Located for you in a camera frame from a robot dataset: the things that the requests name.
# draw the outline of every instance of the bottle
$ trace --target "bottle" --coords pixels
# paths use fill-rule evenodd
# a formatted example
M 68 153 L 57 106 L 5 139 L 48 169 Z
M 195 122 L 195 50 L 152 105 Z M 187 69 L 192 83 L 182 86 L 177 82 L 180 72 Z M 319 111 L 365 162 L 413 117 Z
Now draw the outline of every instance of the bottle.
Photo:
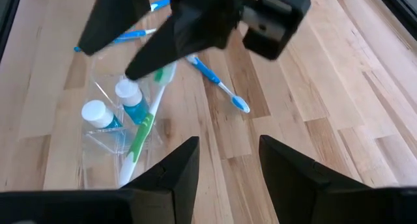
M 84 104 L 81 116 L 97 129 L 122 127 L 115 114 L 101 100 L 91 100 Z
M 132 121 L 136 125 L 141 124 L 148 113 L 149 106 L 139 85 L 129 79 L 122 79 L 116 84 L 115 92 Z

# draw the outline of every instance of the toothbrush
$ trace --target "toothbrush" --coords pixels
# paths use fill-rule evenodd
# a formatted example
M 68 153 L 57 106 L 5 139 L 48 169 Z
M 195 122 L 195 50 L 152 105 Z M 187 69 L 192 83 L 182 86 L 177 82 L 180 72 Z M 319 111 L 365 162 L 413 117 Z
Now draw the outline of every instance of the toothbrush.
M 239 96 L 231 92 L 220 80 L 220 78 L 207 66 L 203 64 L 203 62 L 198 59 L 196 55 L 189 55 L 186 57 L 187 61 L 192 64 L 194 67 L 196 67 L 198 70 L 200 70 L 201 73 L 204 74 L 211 82 L 219 86 L 223 91 L 225 91 L 231 99 L 231 102 L 234 106 L 236 106 L 238 109 L 245 113 L 250 112 L 250 108 L 248 104 Z
M 140 38 L 142 36 L 149 35 L 149 34 L 155 32 L 155 31 L 156 31 L 156 29 L 145 29 L 145 30 L 140 29 L 140 30 L 137 30 L 137 31 L 126 32 L 126 33 L 122 34 L 121 36 L 119 36 L 118 38 L 116 38 L 112 42 L 112 44 L 118 44 L 118 43 L 121 43 L 121 42 L 132 41 L 132 40 L 135 40 L 135 39 Z M 81 52 L 81 48 L 74 47 L 74 51 L 75 52 Z
M 155 101 L 149 107 L 149 112 L 147 113 L 145 119 L 143 119 L 142 123 L 139 125 L 135 139 L 132 143 L 132 146 L 130 146 L 128 155 L 123 161 L 122 169 L 120 171 L 120 177 L 119 177 L 120 187 L 127 184 L 133 175 L 133 172 L 136 167 L 136 163 L 139 160 L 139 156 L 143 149 L 143 144 L 145 143 L 146 138 L 151 132 L 155 115 L 158 110 L 159 104 L 161 102 L 162 95 L 164 94 L 165 87 L 168 83 L 172 81 L 175 75 L 176 68 L 177 68 L 177 64 L 172 63 L 159 69 L 159 71 L 157 71 L 157 74 L 155 75 L 155 81 L 158 82 L 160 89 L 158 91 L 158 94 L 156 95 Z
M 154 12 L 156 10 L 159 10 L 163 7 L 166 7 L 170 4 L 171 0 L 158 0 L 153 3 L 151 3 L 151 12 Z

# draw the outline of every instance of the hardwood plank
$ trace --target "hardwood plank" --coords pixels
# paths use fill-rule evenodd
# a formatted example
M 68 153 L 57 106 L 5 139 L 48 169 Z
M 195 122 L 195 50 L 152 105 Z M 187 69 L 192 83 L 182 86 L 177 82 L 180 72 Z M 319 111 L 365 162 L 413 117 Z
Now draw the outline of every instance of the hardwood plank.
M 256 155 L 222 160 L 235 223 L 278 223 Z
M 64 90 L 84 87 L 88 68 L 90 67 L 87 57 L 81 53 L 75 54 L 68 69 Z
M 278 61 L 302 119 L 307 121 L 327 117 L 326 106 L 317 87 L 308 76 L 306 67 L 299 60 L 297 62 L 287 49 Z
M 42 190 L 50 135 L 21 139 L 12 156 L 13 166 L 5 181 L 6 191 Z
M 361 181 L 351 156 L 328 119 L 306 122 L 308 133 L 316 148 L 321 162 L 337 172 Z
M 257 72 L 253 67 L 249 51 L 243 46 L 242 35 L 238 31 L 231 33 L 228 47 L 224 50 L 236 94 L 251 107 L 249 118 L 270 115 L 263 90 L 259 84 Z
M 78 42 L 93 2 L 50 0 L 23 106 L 19 138 L 52 132 L 57 102 L 74 57 L 72 48 Z
M 391 29 L 398 35 L 397 38 L 400 39 L 406 47 L 414 52 L 417 51 L 417 41 L 412 37 L 412 35 L 407 31 L 407 29 L 401 24 L 401 22 L 392 14 L 391 10 L 385 5 L 382 0 L 364 0 L 367 5 L 369 5 L 380 18 L 382 18 Z
M 384 70 L 366 72 L 364 75 L 399 133 L 417 157 L 417 114 L 412 106 Z
M 44 189 L 78 189 L 81 182 L 81 113 L 85 90 L 64 91 L 58 102 L 46 159 Z
M 184 61 L 179 62 L 158 111 L 159 117 L 169 119 L 172 129 L 166 145 L 171 151 L 189 137 L 200 136 L 200 177 L 194 206 L 194 216 L 198 218 L 195 223 L 206 223 L 207 220 L 233 223 L 204 84 L 201 74 L 190 72 L 186 65 Z
M 204 54 L 200 54 L 200 58 L 209 68 L 216 72 L 216 75 L 226 86 L 232 88 L 232 81 L 223 53 L 212 49 Z M 214 133 L 219 145 L 221 159 L 251 154 L 250 140 L 246 133 L 247 127 L 244 122 L 244 118 L 247 117 L 245 116 L 246 114 L 239 111 L 230 102 L 230 97 L 204 76 L 203 83 L 208 108 L 215 126 Z
M 254 153 L 259 150 L 259 136 L 269 135 L 314 160 L 321 160 L 302 122 L 295 124 L 292 121 L 279 122 L 274 117 L 261 117 L 252 119 L 249 126 Z
M 366 127 L 339 131 L 362 181 L 371 187 L 397 185 L 397 180 Z
M 272 121 L 283 136 L 283 143 L 315 157 L 304 121 L 279 66 L 251 53 L 259 81 L 273 116 Z
M 400 39 L 395 29 L 375 12 L 365 0 L 341 0 L 350 19 L 360 29 L 410 105 L 417 111 L 417 56 Z
M 391 135 L 377 139 L 377 143 L 399 184 L 417 185 L 417 159 L 412 155 L 404 139 L 400 135 Z
M 287 49 L 296 62 L 306 67 L 335 127 L 343 129 L 363 125 L 357 108 L 334 70 L 334 64 L 308 22 L 298 28 L 297 36 L 293 37 Z
M 337 0 L 311 0 L 308 21 L 337 65 L 355 67 L 360 71 L 382 68 Z
M 395 126 L 361 73 L 369 70 L 361 65 L 368 66 L 371 58 L 364 57 L 362 50 L 351 49 L 351 42 L 365 44 L 364 39 L 358 34 L 358 30 L 337 0 L 314 0 L 314 2 L 316 3 L 311 8 L 309 23 L 364 123 L 374 137 L 392 135 L 395 133 Z M 317 19 L 323 16 L 326 20 Z M 343 43 L 348 43 L 349 46 L 342 46 Z M 366 44 L 361 45 L 361 48 L 369 49 Z
M 0 62 L 0 191 L 19 144 L 20 118 L 47 4 L 48 0 L 20 0 Z

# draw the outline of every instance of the light wood surface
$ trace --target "light wood surface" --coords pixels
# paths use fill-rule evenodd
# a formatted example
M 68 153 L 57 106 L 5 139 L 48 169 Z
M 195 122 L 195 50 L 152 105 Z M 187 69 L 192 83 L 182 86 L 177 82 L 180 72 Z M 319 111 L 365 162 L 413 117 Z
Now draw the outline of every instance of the light wood surface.
M 84 186 L 80 109 L 94 58 L 72 48 L 93 2 L 20 1 L 0 64 L 0 191 Z M 200 136 L 194 223 L 278 222 L 259 166 L 261 134 L 369 186 L 417 186 L 417 42 L 380 0 L 311 0 L 273 62 L 244 49 L 245 29 L 224 51 L 199 56 L 250 114 L 184 61 L 158 112 L 164 147 L 149 165 Z M 106 49 L 95 72 L 123 73 L 142 43 Z

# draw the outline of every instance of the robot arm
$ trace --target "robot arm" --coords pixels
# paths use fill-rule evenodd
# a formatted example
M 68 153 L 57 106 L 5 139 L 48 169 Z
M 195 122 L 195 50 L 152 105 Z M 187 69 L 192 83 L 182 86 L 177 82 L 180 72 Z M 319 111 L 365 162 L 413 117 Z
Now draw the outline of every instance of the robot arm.
M 245 48 L 277 59 L 309 7 L 310 0 L 171 0 L 172 15 L 138 51 L 126 76 L 137 80 L 189 54 L 224 49 L 240 21 L 249 27 Z M 150 9 L 149 0 L 96 0 L 78 46 L 94 54 Z

